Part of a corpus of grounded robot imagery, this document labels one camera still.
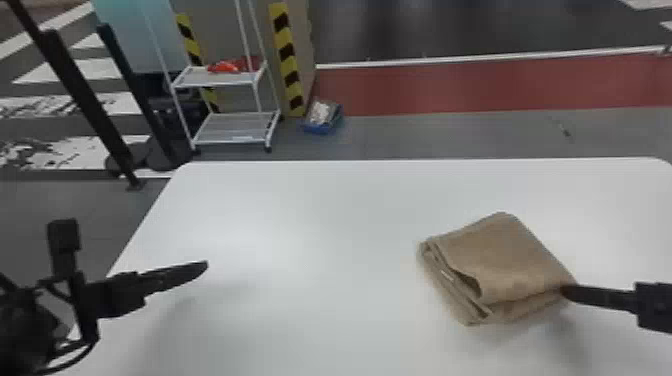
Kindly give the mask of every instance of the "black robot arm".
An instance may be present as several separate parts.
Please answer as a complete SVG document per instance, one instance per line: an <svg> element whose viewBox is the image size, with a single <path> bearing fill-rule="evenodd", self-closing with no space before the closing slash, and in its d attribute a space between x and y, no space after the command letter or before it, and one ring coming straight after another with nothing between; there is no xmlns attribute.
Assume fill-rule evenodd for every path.
<svg viewBox="0 0 672 376"><path fill-rule="evenodd" d="M579 304L627 311L640 328L672 334L672 285L635 283L633 291L587 286L565 286L562 295Z"/></svg>
<svg viewBox="0 0 672 376"><path fill-rule="evenodd" d="M187 283L205 272L206 261L127 272L97 282L87 282L77 268L80 237L77 221L59 220L47 226L53 276L34 287L19 287L0 274L0 375L47 375L83 359L100 340L98 320L116 318L145 306L145 297ZM67 286L67 293L59 289ZM50 293L72 306L80 338L59 335L60 320L37 299ZM69 360L46 368L64 356Z"/></svg>

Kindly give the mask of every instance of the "black pole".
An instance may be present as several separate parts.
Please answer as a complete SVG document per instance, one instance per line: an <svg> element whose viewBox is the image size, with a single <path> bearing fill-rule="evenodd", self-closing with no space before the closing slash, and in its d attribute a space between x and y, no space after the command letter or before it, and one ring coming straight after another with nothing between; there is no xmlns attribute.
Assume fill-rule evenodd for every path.
<svg viewBox="0 0 672 376"><path fill-rule="evenodd" d="M121 139L119 132L98 102L95 93L89 86L68 53L63 40L55 30L40 31L26 8L19 0L7 0L16 18L40 50L45 60L58 76L63 86L79 106L86 120L100 137L120 171L126 175L131 188L139 188L142 183L133 173L133 156Z"/></svg>
<svg viewBox="0 0 672 376"><path fill-rule="evenodd" d="M135 98L135 101L138 103L138 106L142 111L142 114L145 116L147 124L149 124L149 128L154 134L154 137L156 138L159 147L163 151L163 154L165 154L166 157L168 157L170 160L173 160L175 157L175 151L170 145L170 140L166 136L163 127L156 119L156 115L154 115L152 107L149 105L144 86L142 86L138 78L133 73L131 65L126 59L126 55L124 55L121 47L119 47L119 42L114 35L114 30L112 30L112 27L106 23L99 25L96 29L100 39L102 39L103 43L105 43L107 50L110 52L110 55L112 55L114 63L117 65L121 75L124 77L128 88L131 89L131 94L133 94L133 98Z"/></svg>

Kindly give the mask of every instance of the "white table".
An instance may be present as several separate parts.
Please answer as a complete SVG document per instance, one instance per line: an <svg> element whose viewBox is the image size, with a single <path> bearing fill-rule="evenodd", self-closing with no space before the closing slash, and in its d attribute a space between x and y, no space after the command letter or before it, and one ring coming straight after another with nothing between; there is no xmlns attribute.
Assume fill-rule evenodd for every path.
<svg viewBox="0 0 672 376"><path fill-rule="evenodd" d="M197 281L102 322L65 375L669 375L672 336L570 306L455 322L417 244L519 216L585 284L672 281L672 168L660 160L197 163L111 273L207 259Z"/></svg>

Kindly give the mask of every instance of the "red floor stripe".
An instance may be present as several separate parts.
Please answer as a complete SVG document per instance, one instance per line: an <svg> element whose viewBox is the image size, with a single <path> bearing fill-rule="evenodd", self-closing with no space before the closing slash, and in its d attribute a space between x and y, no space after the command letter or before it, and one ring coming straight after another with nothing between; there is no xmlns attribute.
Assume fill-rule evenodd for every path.
<svg viewBox="0 0 672 376"><path fill-rule="evenodd" d="M348 115L672 106L654 55L320 70L314 94Z"/></svg>

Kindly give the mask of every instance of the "pole base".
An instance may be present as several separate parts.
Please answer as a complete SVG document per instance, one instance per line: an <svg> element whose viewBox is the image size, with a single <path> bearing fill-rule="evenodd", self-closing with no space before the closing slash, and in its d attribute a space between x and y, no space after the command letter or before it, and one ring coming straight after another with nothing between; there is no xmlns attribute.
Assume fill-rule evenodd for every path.
<svg viewBox="0 0 672 376"><path fill-rule="evenodd" d="M131 168L137 170L140 167L144 167L147 161L147 155L149 154L147 145L136 142L129 144L128 149L131 151L131 156L133 158L131 161ZM114 177L119 177L119 175L121 175L121 169L111 155L108 155L107 158L105 158L105 170Z"/></svg>
<svg viewBox="0 0 672 376"><path fill-rule="evenodd" d="M171 140L170 145L173 149L172 158L166 157L156 139L152 136L147 140L149 155L147 156L147 167L157 172L172 171L183 164L191 161L193 151L189 148L186 140Z"/></svg>

